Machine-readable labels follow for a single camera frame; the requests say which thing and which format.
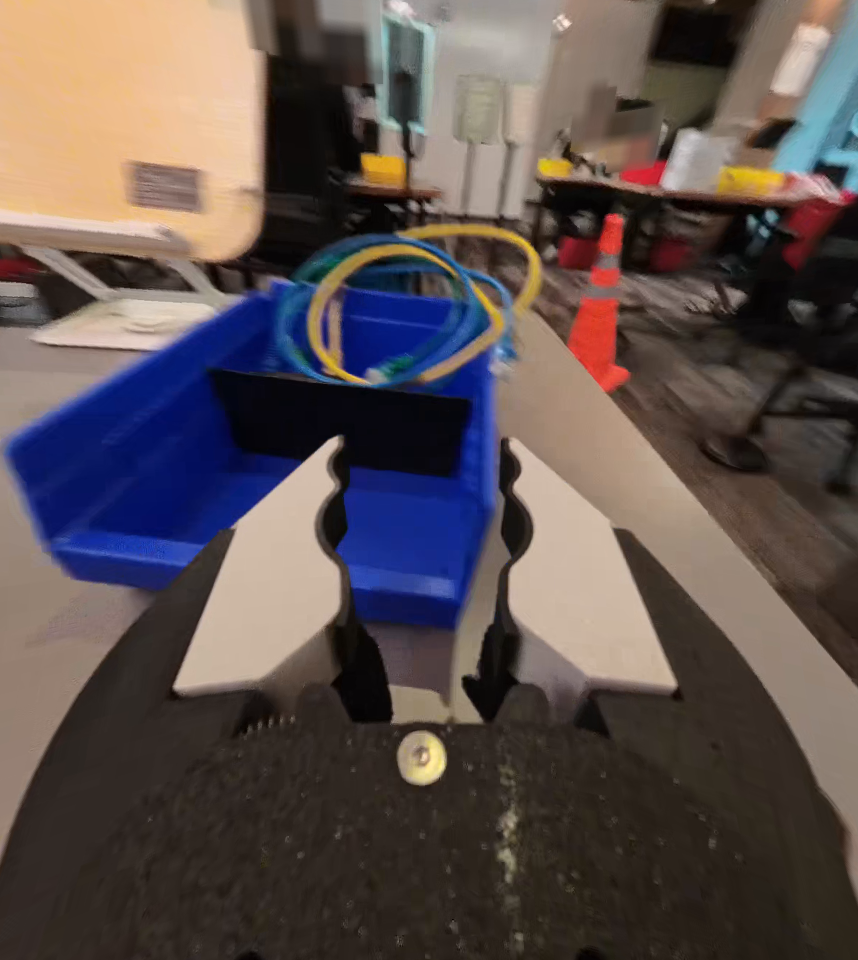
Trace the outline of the black bin divider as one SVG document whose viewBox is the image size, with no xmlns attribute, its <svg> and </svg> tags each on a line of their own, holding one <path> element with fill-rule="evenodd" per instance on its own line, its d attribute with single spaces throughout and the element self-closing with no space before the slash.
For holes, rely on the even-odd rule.
<svg viewBox="0 0 858 960">
<path fill-rule="evenodd" d="M 299 462 L 340 437 L 351 467 L 449 477 L 472 412 L 469 399 L 435 393 L 226 368 L 208 378 L 240 450 Z"/>
</svg>

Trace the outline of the orange traffic cone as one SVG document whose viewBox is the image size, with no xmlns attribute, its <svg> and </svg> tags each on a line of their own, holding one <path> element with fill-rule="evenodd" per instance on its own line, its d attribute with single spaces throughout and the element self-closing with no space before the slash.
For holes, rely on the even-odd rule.
<svg viewBox="0 0 858 960">
<path fill-rule="evenodd" d="M 616 361 L 624 228 L 621 214 L 604 218 L 597 256 L 567 341 L 570 352 L 607 394 L 629 378 L 628 370 Z"/>
</svg>

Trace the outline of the black office chair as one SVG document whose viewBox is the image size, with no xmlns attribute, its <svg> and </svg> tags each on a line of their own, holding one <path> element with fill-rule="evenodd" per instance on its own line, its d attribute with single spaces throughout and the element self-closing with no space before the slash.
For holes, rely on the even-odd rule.
<svg viewBox="0 0 858 960">
<path fill-rule="evenodd" d="M 780 351 L 787 363 L 742 430 L 703 437 L 701 454 L 737 473 L 762 474 L 769 462 L 758 439 L 767 420 L 837 421 L 848 425 L 849 434 L 826 487 L 849 494 L 858 457 L 858 400 L 812 395 L 794 406 L 780 402 L 817 371 L 858 383 L 858 197 L 821 235 L 799 270 L 759 277 L 731 319 L 742 344 Z"/>
</svg>

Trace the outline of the cluttered wooden table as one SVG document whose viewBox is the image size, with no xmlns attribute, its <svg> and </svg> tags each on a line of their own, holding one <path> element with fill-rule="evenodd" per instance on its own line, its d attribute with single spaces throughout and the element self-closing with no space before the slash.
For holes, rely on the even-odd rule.
<svg viewBox="0 0 858 960">
<path fill-rule="evenodd" d="M 819 195 L 803 189 L 781 190 L 767 196 L 751 194 L 725 194 L 704 190 L 667 190 L 656 185 L 637 184 L 621 178 L 590 175 L 543 175 L 535 178 L 538 188 L 537 199 L 531 213 L 531 234 L 542 228 L 543 216 L 551 210 L 566 206 L 590 207 L 599 197 L 613 196 L 631 212 L 647 207 L 674 205 L 681 209 L 708 210 L 719 213 L 740 211 L 775 210 L 780 213 L 798 208 L 811 201 L 825 201 L 832 205 L 844 202 L 843 194 L 836 196 Z"/>
</svg>

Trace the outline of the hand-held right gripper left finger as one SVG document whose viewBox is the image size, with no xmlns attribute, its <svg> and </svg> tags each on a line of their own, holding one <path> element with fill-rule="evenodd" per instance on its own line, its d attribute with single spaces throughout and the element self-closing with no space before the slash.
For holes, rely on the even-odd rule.
<svg viewBox="0 0 858 960">
<path fill-rule="evenodd" d="M 328 438 L 235 523 L 175 694 L 255 693 L 271 716 L 292 717 L 305 689 L 323 687 L 356 722 L 392 719 L 386 667 L 339 555 L 349 474 L 346 439 Z"/>
</svg>

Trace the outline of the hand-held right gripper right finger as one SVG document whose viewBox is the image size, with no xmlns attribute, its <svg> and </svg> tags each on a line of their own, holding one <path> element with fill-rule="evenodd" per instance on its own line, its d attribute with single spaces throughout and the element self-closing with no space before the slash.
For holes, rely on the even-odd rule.
<svg viewBox="0 0 858 960">
<path fill-rule="evenodd" d="M 462 687 L 484 722 L 531 686 L 575 722 L 598 693 L 671 697 L 678 681 L 611 521 L 517 438 L 503 438 L 507 561 L 478 666 Z"/>
</svg>

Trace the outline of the white stand base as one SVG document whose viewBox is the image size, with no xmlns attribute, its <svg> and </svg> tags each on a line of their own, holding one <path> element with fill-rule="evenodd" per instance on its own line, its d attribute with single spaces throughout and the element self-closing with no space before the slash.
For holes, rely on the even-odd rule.
<svg viewBox="0 0 858 960">
<path fill-rule="evenodd" d="M 42 326 L 30 340 L 60 349 L 157 352 L 224 308 L 225 304 L 144 298 L 95 301 Z"/>
</svg>

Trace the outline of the paper sign on stand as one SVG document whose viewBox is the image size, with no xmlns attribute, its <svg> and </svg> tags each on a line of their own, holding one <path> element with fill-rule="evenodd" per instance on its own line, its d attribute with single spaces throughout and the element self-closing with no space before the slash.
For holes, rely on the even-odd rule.
<svg viewBox="0 0 858 960">
<path fill-rule="evenodd" d="M 538 126 L 539 90 L 527 83 L 506 84 L 502 137 L 505 144 L 521 147 L 531 143 Z"/>
<path fill-rule="evenodd" d="M 456 81 L 453 137 L 464 144 L 499 142 L 503 82 L 492 76 L 462 74 Z"/>
</svg>

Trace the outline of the blue plastic bin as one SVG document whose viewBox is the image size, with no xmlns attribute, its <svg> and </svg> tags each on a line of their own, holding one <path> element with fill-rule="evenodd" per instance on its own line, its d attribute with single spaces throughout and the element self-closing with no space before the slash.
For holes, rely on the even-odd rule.
<svg viewBox="0 0 858 960">
<path fill-rule="evenodd" d="M 167 587 L 302 463 L 240 450 L 208 378 L 215 368 L 309 379 L 275 342 L 291 288 L 251 294 L 8 441 L 27 512 L 68 574 Z M 440 387 L 402 391 L 471 401 L 459 466 L 437 477 L 349 465 L 339 555 L 363 620 L 453 628 L 495 509 L 495 378 L 482 356 Z"/>
</svg>

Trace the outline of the white paper roll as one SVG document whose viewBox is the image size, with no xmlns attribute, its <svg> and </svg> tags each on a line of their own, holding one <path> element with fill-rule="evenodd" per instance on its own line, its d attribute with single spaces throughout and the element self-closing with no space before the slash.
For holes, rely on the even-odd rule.
<svg viewBox="0 0 858 960">
<path fill-rule="evenodd" d="M 734 136 L 681 128 L 668 155 L 660 188 L 673 193 L 717 193 L 723 167 L 737 145 Z"/>
</svg>

